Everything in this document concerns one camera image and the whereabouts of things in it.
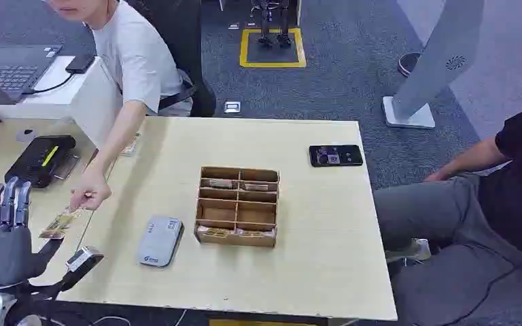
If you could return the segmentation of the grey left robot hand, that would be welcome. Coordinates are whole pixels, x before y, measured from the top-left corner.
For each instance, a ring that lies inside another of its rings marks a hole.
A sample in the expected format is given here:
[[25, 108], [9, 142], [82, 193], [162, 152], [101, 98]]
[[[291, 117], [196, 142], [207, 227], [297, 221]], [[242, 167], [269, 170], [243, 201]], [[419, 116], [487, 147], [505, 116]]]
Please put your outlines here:
[[63, 243], [50, 239], [34, 253], [29, 229], [31, 182], [12, 177], [0, 183], [0, 289], [42, 275]]

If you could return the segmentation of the person's hand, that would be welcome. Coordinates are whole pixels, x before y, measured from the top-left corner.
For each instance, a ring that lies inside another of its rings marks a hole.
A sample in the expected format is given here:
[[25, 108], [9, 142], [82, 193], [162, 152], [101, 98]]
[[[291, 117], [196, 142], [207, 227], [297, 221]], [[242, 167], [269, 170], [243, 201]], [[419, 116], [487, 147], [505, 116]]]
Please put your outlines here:
[[97, 210], [111, 196], [105, 176], [99, 171], [86, 171], [77, 187], [71, 190], [68, 211], [83, 208]]

